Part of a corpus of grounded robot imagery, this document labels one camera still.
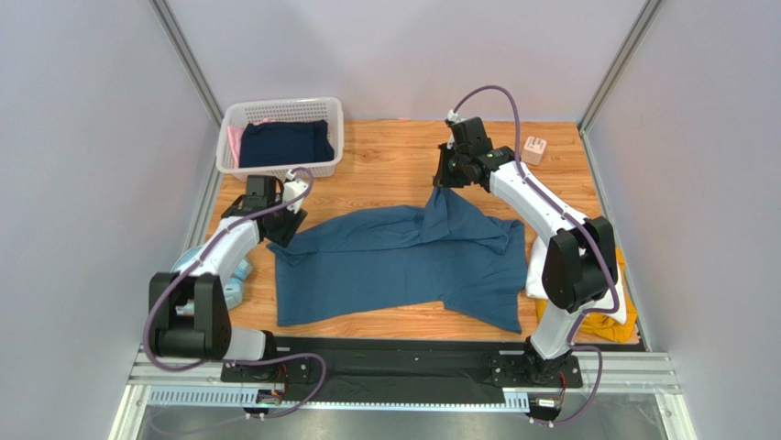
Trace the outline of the teal blue t shirt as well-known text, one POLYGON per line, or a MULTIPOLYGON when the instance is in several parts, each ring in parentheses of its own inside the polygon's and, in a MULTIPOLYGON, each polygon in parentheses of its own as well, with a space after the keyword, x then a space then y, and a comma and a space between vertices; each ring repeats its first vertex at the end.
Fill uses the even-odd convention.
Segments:
POLYGON ((487 216, 449 189, 434 189, 423 207, 355 211, 296 234, 287 247, 268 248, 280 326, 440 301, 522 331, 523 223, 487 216))

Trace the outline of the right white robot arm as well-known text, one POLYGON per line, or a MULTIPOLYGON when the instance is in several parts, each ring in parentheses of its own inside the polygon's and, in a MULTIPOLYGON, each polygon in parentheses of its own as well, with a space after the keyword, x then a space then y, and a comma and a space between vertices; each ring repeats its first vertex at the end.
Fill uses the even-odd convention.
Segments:
POLYGON ((511 148, 494 147, 480 118, 450 113, 445 123, 451 138, 439 147, 434 185, 481 186, 508 204, 544 241, 540 283, 547 305, 518 365, 528 382, 547 385, 565 372, 574 335, 587 315, 627 320, 613 226, 603 216, 589 218, 564 203, 511 148))

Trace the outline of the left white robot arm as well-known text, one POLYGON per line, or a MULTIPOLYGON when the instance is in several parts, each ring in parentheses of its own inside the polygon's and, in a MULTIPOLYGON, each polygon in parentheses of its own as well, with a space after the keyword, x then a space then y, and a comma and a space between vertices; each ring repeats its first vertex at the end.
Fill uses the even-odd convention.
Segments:
POLYGON ((307 216, 302 205, 313 186, 306 168, 289 170, 283 179, 249 176, 245 193, 225 209, 200 250, 151 278, 143 346, 154 365, 174 371, 164 358, 186 358, 188 369, 207 361, 269 364, 270 333, 231 323, 225 287, 263 241, 290 244, 307 216))

